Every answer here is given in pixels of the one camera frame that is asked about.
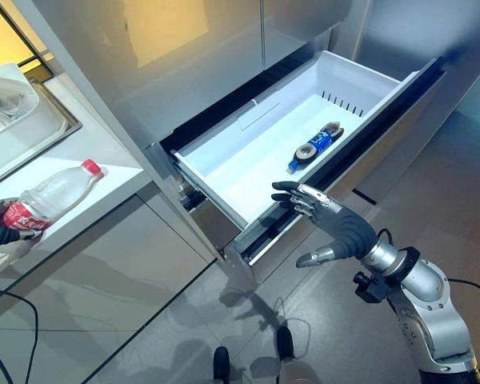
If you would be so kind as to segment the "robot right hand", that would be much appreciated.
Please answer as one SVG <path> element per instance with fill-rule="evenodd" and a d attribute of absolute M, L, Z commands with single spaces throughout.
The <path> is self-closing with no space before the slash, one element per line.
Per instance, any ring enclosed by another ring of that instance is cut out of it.
<path fill-rule="evenodd" d="M 378 238 L 372 226 L 325 192 L 292 181 L 274 182 L 272 187 L 277 193 L 272 194 L 271 198 L 280 207 L 307 217 L 333 238 L 330 244 L 301 256 L 296 261 L 297 268 L 319 266 L 346 258 L 360 260 L 377 244 Z"/>

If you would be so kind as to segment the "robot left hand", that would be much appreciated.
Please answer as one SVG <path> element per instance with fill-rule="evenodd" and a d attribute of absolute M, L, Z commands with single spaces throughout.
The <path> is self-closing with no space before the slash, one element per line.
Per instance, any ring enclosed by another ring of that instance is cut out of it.
<path fill-rule="evenodd" d="M 20 240 L 31 240 L 39 237 L 40 230 L 15 230 L 3 223 L 3 217 L 10 205 L 16 202 L 17 198 L 6 198 L 0 200 L 0 246 L 17 242 Z"/>

